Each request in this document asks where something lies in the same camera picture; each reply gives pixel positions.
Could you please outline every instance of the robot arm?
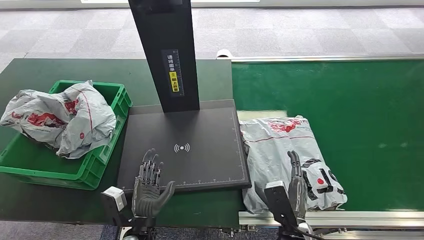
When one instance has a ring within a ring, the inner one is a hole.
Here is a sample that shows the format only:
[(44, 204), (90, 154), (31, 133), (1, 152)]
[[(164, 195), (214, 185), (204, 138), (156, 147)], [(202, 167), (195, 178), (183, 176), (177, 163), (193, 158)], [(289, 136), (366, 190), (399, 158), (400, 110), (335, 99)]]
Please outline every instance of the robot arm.
[(255, 191), (281, 226), (277, 240), (324, 240), (314, 235), (314, 231), (305, 221), (307, 210), (307, 186), (303, 178), (299, 156), (295, 151), (287, 152), (291, 160), (291, 181), (286, 191), (283, 181), (274, 181), (265, 187), (254, 183)]
[[(135, 177), (133, 191), (123, 191), (111, 186), (102, 192), (104, 207), (113, 223), (119, 227), (132, 226), (125, 234), (124, 240), (154, 240), (156, 216), (174, 195), (174, 181), (169, 182), (163, 193), (160, 193), (161, 170), (164, 164), (158, 163), (158, 158), (154, 148), (146, 152), (138, 176)], [(132, 199), (131, 216), (125, 212), (127, 197)]]

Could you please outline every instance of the cable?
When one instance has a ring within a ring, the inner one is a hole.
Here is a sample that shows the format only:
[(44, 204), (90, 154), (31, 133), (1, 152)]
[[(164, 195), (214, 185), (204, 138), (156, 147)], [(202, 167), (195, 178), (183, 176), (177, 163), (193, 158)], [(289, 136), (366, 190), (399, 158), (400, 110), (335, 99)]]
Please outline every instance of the cable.
[(296, 232), (298, 232), (298, 233), (300, 233), (300, 234), (302, 234), (302, 235), (308, 236), (308, 237), (310, 237), (310, 238), (317, 239), (317, 240), (327, 240), (327, 239), (325, 239), (325, 238), (323, 238), (323, 237), (316, 236), (316, 235), (312, 235), (312, 234), (310, 234), (310, 233), (304, 232), (304, 231), (300, 230), (299, 228), (297, 228), (297, 227), (295, 227), (295, 226), (292, 226), (292, 227), (293, 227), (293, 229), (294, 229)]

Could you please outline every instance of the label sticker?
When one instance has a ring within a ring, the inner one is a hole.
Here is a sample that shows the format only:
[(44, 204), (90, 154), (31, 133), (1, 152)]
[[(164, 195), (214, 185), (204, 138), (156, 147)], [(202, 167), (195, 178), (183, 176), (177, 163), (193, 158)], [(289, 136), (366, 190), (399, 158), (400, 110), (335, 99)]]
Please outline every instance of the label sticker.
[(172, 91), (174, 93), (179, 92), (180, 88), (178, 87), (177, 72), (176, 71), (170, 71), (169, 72), (169, 78), (171, 79)]
[(181, 75), (178, 49), (162, 50), (165, 74), (169, 83), (169, 94), (172, 97), (184, 97), (183, 77)]

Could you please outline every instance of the yellow label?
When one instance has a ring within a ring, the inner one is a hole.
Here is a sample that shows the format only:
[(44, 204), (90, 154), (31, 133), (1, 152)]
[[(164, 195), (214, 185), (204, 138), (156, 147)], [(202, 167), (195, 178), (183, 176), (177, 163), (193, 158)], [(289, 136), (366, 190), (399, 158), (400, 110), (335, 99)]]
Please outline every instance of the yellow label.
[(180, 87), (178, 86), (177, 72), (176, 71), (170, 71), (169, 72), (169, 79), (171, 79), (172, 91), (173, 92), (179, 92)]

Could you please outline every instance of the plastic bag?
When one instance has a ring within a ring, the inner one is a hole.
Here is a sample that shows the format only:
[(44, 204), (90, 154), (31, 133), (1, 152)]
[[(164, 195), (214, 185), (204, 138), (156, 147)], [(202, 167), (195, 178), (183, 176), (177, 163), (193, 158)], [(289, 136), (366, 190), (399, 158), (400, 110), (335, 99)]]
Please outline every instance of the plastic bag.
[(7, 104), (0, 126), (47, 144), (58, 156), (77, 159), (109, 143), (116, 117), (89, 80), (62, 93), (21, 90)]
[[(292, 165), (288, 151), (296, 151), (307, 185), (307, 208), (337, 208), (348, 200), (343, 187), (324, 162), (309, 122), (302, 116), (240, 121), (247, 151), (252, 183), (282, 180), (288, 189)], [(267, 206), (255, 192), (255, 186), (243, 190), (247, 210), (262, 213)]]

